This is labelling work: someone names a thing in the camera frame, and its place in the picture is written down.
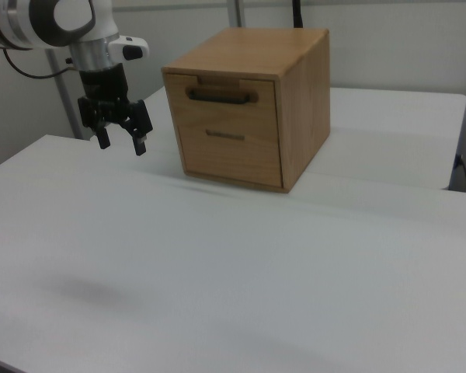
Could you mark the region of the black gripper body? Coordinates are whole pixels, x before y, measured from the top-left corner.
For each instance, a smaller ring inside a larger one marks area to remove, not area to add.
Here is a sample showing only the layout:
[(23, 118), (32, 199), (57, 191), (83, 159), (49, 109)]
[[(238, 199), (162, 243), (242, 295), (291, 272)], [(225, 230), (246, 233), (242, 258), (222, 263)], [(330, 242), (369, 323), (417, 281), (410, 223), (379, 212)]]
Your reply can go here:
[(78, 99), (82, 121), (135, 121), (135, 103), (127, 98), (122, 64), (100, 71), (81, 71), (85, 95)]

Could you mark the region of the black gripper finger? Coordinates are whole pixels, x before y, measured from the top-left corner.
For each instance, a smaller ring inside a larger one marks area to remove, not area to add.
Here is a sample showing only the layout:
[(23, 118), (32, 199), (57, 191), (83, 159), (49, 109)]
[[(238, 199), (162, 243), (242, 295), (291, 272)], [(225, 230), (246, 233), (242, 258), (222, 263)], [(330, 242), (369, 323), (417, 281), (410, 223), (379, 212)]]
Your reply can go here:
[(106, 130), (103, 112), (99, 108), (98, 102), (83, 96), (78, 98), (78, 108), (82, 125), (92, 130), (101, 149), (108, 148), (110, 146), (110, 139)]
[(147, 107), (143, 100), (123, 106), (121, 127), (132, 137), (135, 154), (141, 156), (146, 152), (147, 134), (153, 130)]

